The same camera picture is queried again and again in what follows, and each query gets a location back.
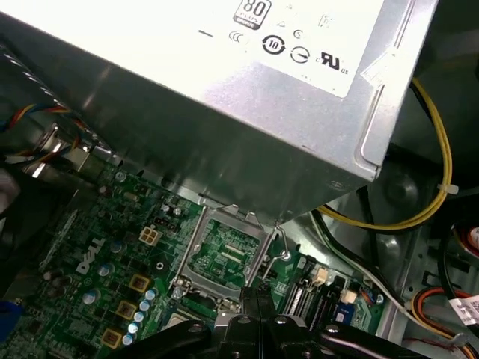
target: dell logo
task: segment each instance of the dell logo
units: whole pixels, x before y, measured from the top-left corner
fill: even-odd
[[[88,252],[83,254],[83,261],[78,264],[76,271],[81,274],[87,274],[90,270],[90,264],[95,260],[95,255],[100,252],[105,239],[94,239],[91,241],[91,245],[88,246]]]

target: yellow wire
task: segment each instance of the yellow wire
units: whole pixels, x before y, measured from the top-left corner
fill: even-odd
[[[416,298],[418,296],[419,292],[415,293],[414,294],[414,297],[412,297],[412,300],[411,300],[411,303],[415,303],[416,302]],[[418,322],[420,322],[422,325],[424,325],[425,327],[427,327],[430,331],[432,331],[433,333],[436,333],[438,335],[440,335],[441,337],[444,337],[446,339],[453,339],[454,337],[451,336],[449,333],[446,333],[444,331],[440,331],[439,329],[436,329],[434,327],[431,327],[429,324],[427,324],[424,320],[422,320],[422,318],[417,314],[417,312],[415,311],[415,308],[414,308],[414,305],[411,306],[411,311],[412,311],[412,315],[416,318],[416,320],[418,320]],[[476,359],[474,354],[471,352],[471,350],[467,347],[467,346],[461,346],[460,347],[460,350],[462,350],[463,352],[466,353],[467,357],[469,359]]]
[[[417,79],[413,79],[412,81],[415,84],[415,86],[418,88],[419,93],[424,98],[427,108],[429,109],[431,113],[433,125],[436,130],[436,134],[439,140],[439,146],[441,147],[441,153],[442,153],[443,175],[442,175],[441,184],[442,186],[448,186],[451,184],[451,180],[452,180],[452,154],[451,154],[451,147],[449,146],[448,135],[445,131],[444,125],[442,124],[441,116],[437,110],[437,107],[434,105],[434,102],[431,100],[431,98],[429,97],[429,95],[427,94],[427,92],[421,86],[421,84],[419,83]],[[396,224],[380,225],[380,224],[364,223],[361,221],[357,221],[355,219],[348,218],[339,213],[333,212],[332,210],[324,206],[319,207],[318,210],[324,215],[327,215],[333,219],[336,219],[338,221],[341,221],[347,224],[351,224],[356,227],[367,228],[372,230],[405,230],[410,227],[414,227],[419,224],[422,224],[425,221],[427,221],[429,218],[431,218],[434,215],[434,213],[436,213],[438,209],[441,207],[441,205],[444,203],[447,195],[448,195],[447,192],[443,188],[440,189],[439,193],[436,195],[434,200],[429,204],[429,206],[427,206],[425,209],[423,209],[414,217]]]

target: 80 plus logo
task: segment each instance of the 80 plus logo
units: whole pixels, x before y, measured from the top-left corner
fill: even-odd
[[[270,8],[270,0],[242,0],[233,20],[247,28],[258,30]]]

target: red wire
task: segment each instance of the red wire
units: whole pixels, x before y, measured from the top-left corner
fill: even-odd
[[[429,340],[429,339],[404,338],[403,341],[404,342],[422,342],[422,343],[426,343],[426,344],[429,344],[429,345],[432,345],[432,346],[438,346],[439,348],[443,348],[443,349],[446,349],[448,351],[452,350],[452,347],[446,346],[444,343],[436,342],[434,340]]]

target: label sticker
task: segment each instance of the label sticker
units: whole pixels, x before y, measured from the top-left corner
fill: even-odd
[[[472,243],[479,249],[479,227],[472,228],[469,235],[471,236]]]
[[[395,48],[388,49],[361,73],[362,77],[375,88],[383,86],[391,74],[390,69],[396,64],[396,52]]]
[[[233,20],[247,28],[258,30],[270,8],[270,0],[242,0]]]
[[[479,324],[479,295],[464,299],[451,299],[449,304],[464,325]]]
[[[204,0],[217,46],[345,97],[384,0]]]

